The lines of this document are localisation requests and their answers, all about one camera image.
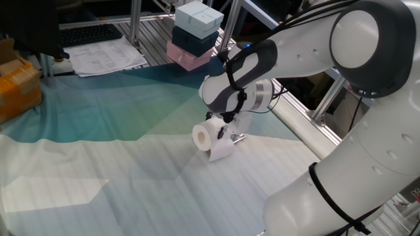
black cable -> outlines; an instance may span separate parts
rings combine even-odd
[[[332,16],[332,15],[337,14],[339,12],[341,12],[341,10],[339,10],[337,12],[333,12],[333,13],[328,14],[328,15],[325,15],[325,16],[318,17],[317,19],[313,19],[313,20],[309,20],[307,22],[303,22],[303,23],[300,23],[300,24],[292,25],[291,27],[288,27],[288,29],[291,29],[291,28],[297,27],[297,26],[301,26],[301,25],[304,25],[304,24],[307,24],[307,23],[311,23],[311,22],[313,22],[315,20],[321,20],[321,19],[327,18],[328,16]]]
[[[320,14],[327,13],[327,12],[329,12],[331,10],[335,10],[335,9],[347,7],[347,6],[353,4],[353,3],[357,2],[357,1],[359,1],[359,0],[352,0],[352,1],[331,0],[331,1],[328,1],[328,2],[325,2],[325,3],[320,3],[320,4],[315,5],[313,7],[310,7],[309,9],[306,9],[306,10],[300,12],[296,16],[292,16],[291,18],[287,19],[285,22],[281,23],[279,26],[277,26],[276,28],[274,28],[267,37],[265,37],[264,39],[261,39],[260,41],[255,42],[255,43],[251,44],[249,47],[247,47],[247,50],[241,50],[241,51],[239,51],[239,53],[237,53],[233,58],[231,58],[231,60],[232,61],[236,60],[237,58],[239,58],[240,56],[242,56],[246,51],[248,51],[248,50],[252,49],[253,47],[255,47],[256,45],[258,45],[261,41],[264,41],[265,39],[268,39],[269,37],[272,37],[273,35],[275,35],[276,33],[280,32],[282,30],[289,29],[292,26],[294,26],[295,24],[302,23],[305,20],[311,19],[312,17],[318,16]],[[339,3],[339,4],[336,4],[336,5],[333,5],[332,7],[328,7],[328,8],[319,10],[317,12],[314,12],[312,14],[309,14],[308,16],[304,16],[302,18],[299,18],[302,15],[304,15],[304,14],[306,14],[306,13],[312,11],[312,10],[318,9],[320,7],[332,5],[332,4],[335,4],[335,3]]]
[[[359,110],[360,104],[362,103],[362,99],[363,99],[363,98],[362,98],[362,97],[360,97],[359,102],[357,103],[357,106],[356,106],[356,111],[354,111],[354,115],[353,115],[353,118],[352,118],[352,122],[351,122],[351,124],[350,124],[350,128],[348,129],[348,132],[350,132],[350,131],[352,130],[352,128],[353,128],[354,120],[355,120],[355,118],[356,118],[357,111]]]
[[[420,220],[417,221],[417,224],[414,226],[414,229],[411,231],[411,233],[408,236],[413,236],[414,231],[419,227]]]
[[[272,100],[277,98],[277,102],[273,105],[273,107],[271,109],[269,109],[268,111],[263,111],[263,112],[258,112],[258,111],[249,111],[249,112],[256,113],[256,114],[265,114],[265,113],[268,113],[268,112],[272,111],[277,106],[278,102],[280,101],[280,96],[282,94],[285,94],[285,93],[289,92],[288,90],[283,91],[283,89],[284,89],[284,87],[282,86],[281,91],[274,95]]]
[[[265,114],[265,113],[268,113],[268,112],[272,111],[272,110],[273,110],[273,109],[277,106],[278,101],[280,101],[280,96],[278,96],[278,97],[277,97],[277,102],[276,102],[276,103],[274,104],[274,106],[273,106],[270,110],[268,110],[268,111],[264,111],[264,112],[249,111],[249,112],[252,112],[252,113],[257,113],[257,114]]]
[[[321,14],[324,14],[324,13],[327,13],[327,12],[330,12],[332,10],[336,10],[336,9],[340,9],[340,8],[343,8],[343,7],[347,7],[347,6],[353,4],[353,3],[357,2],[357,1],[359,1],[359,0],[352,0],[352,1],[345,2],[345,3],[340,3],[340,4],[337,4],[337,5],[333,5],[332,7],[328,7],[328,8],[319,10],[317,12],[314,12],[312,14],[309,14],[308,16],[304,16],[302,18],[298,18],[295,21],[290,22],[282,30],[286,30],[286,29],[290,28],[291,26],[293,26],[295,24],[298,24],[298,23],[301,23],[301,22],[304,22],[305,20],[311,19],[312,17],[315,17],[315,16],[318,16],[318,15],[321,15]]]

black strap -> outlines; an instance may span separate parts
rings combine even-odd
[[[226,74],[228,75],[228,80],[229,80],[230,86],[235,91],[244,90],[244,88],[240,88],[236,85],[236,82],[235,82],[235,79],[234,79],[234,72],[232,70],[232,62],[233,61],[229,60],[228,58],[226,59]]]
[[[363,221],[365,220],[367,217],[371,216],[373,213],[375,213],[377,210],[379,210],[382,206],[378,206],[377,208],[369,211],[368,213],[364,214],[363,216],[359,217],[356,219],[356,221]],[[353,227],[352,225],[348,224],[345,227],[342,227],[341,229],[338,229],[336,231],[334,231],[333,233],[330,233],[326,236],[342,236],[347,230],[349,230],[351,227]]]
[[[320,180],[318,179],[316,172],[315,172],[315,166],[317,163],[314,163],[309,166],[309,175],[312,178],[312,181],[314,182],[314,185],[316,189],[320,192],[321,196],[325,199],[325,201],[328,203],[328,205],[337,213],[343,220],[347,221],[350,227],[354,227],[355,230],[362,232],[366,235],[369,235],[371,231],[366,229],[366,226],[362,223],[361,220],[357,219],[354,220],[351,218],[346,212],[341,210],[341,208],[334,202],[334,200],[329,196],[327,191],[322,186]]]
[[[221,114],[223,116],[224,122],[230,123],[233,121],[235,114],[241,111],[243,104],[247,100],[247,94],[245,93],[245,89],[238,87],[235,82],[235,79],[233,76],[233,70],[232,70],[233,61],[229,60],[227,55],[224,55],[224,54],[221,54],[219,58],[226,63],[226,74],[228,76],[230,86],[232,87],[233,90],[239,91],[238,104],[236,105],[235,109],[231,112],[226,112],[226,113]]]

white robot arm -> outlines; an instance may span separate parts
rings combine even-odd
[[[268,198],[269,236],[340,235],[420,176],[420,3],[321,2],[314,18],[302,15],[257,45],[234,47],[224,73],[206,78],[199,90],[227,123],[237,113],[266,109],[274,93],[268,79],[332,66],[356,93],[376,98],[328,157]]]

blue cloth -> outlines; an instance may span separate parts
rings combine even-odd
[[[210,64],[187,72],[177,64],[134,69],[81,78],[55,77],[41,80],[43,102],[1,125],[4,134],[17,142],[138,140],[145,134],[190,134],[203,122],[207,107],[198,96],[205,74],[222,69],[213,57]],[[187,114],[189,122],[172,119]],[[256,115],[251,134],[297,140],[273,114]],[[258,123],[277,127],[261,130]]]

pink box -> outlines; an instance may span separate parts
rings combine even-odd
[[[187,71],[192,71],[193,69],[208,63],[210,61],[211,55],[213,54],[213,49],[210,49],[202,56],[197,57],[177,47],[171,41],[168,41],[166,47],[166,55]]]

